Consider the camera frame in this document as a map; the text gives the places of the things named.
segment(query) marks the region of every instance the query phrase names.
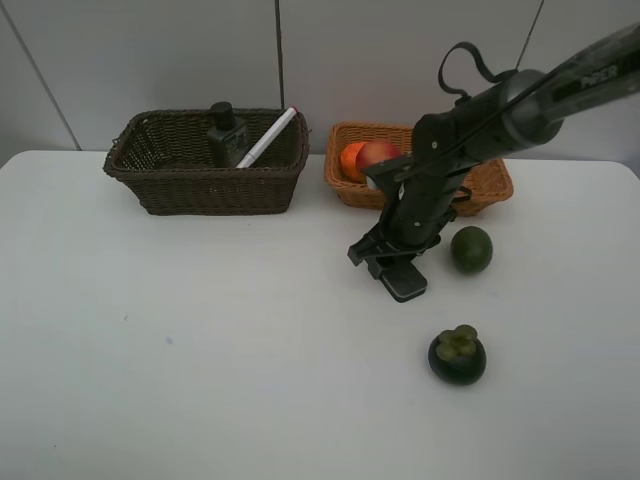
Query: light brown wicker basket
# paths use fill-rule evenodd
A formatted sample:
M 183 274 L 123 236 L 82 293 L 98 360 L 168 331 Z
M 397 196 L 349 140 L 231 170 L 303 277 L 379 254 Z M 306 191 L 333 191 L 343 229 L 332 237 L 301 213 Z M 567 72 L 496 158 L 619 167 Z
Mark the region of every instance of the light brown wicker basket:
M 387 140 L 403 153 L 411 151 L 411 127 L 375 123 L 344 122 L 335 125 L 329 134 L 325 160 L 325 180 L 346 205 L 380 210 L 385 198 L 382 192 L 366 184 L 354 183 L 342 174 L 340 154 L 350 143 Z M 470 217 L 496 202 L 513 195 L 513 183 L 502 159 L 492 160 L 471 170 L 464 181 L 471 190 L 471 199 L 455 203 L 459 215 Z

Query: black bottle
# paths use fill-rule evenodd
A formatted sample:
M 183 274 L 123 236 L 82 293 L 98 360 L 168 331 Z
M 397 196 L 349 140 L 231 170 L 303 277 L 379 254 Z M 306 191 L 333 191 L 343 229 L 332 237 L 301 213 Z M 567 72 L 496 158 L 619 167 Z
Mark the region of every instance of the black bottle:
M 229 102 L 218 102 L 211 107 L 215 127 L 207 132 L 216 164 L 235 168 L 249 151 L 247 124 L 233 114 Z

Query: dark brown wicker basket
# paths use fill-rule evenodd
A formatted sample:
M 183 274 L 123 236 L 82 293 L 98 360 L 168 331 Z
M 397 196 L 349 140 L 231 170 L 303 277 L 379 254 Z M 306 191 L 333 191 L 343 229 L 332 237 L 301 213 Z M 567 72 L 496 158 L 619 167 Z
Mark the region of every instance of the dark brown wicker basket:
M 235 109 L 253 145 L 282 110 Z M 281 213 L 309 154 L 309 132 L 298 113 L 256 163 L 222 168 L 207 142 L 208 110 L 162 110 L 134 117 L 107 154 L 104 171 L 124 183 L 152 215 Z

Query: green lime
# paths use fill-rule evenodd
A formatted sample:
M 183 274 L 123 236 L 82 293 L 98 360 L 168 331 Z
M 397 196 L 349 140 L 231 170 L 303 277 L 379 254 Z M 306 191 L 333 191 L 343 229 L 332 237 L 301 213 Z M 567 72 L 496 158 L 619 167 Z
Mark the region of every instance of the green lime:
M 479 227 L 464 227 L 451 240 L 451 256 L 462 273 L 478 273 L 493 257 L 491 238 Z

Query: white marker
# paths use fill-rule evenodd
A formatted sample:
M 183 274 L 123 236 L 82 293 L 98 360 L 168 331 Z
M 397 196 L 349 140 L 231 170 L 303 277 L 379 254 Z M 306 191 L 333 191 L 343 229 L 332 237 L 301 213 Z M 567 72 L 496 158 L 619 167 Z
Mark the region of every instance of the white marker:
M 253 148 L 249 150 L 249 153 L 244 156 L 236 168 L 247 168 L 253 165 L 253 162 L 262 155 L 267 147 L 271 145 L 271 142 L 280 135 L 280 132 L 284 130 L 284 127 L 286 127 L 297 114 L 298 111 L 295 107 L 288 108 L 287 111 L 284 112 L 278 120 L 276 120 L 276 123 L 271 125 L 271 128 L 267 130 L 267 133 L 265 133 Z

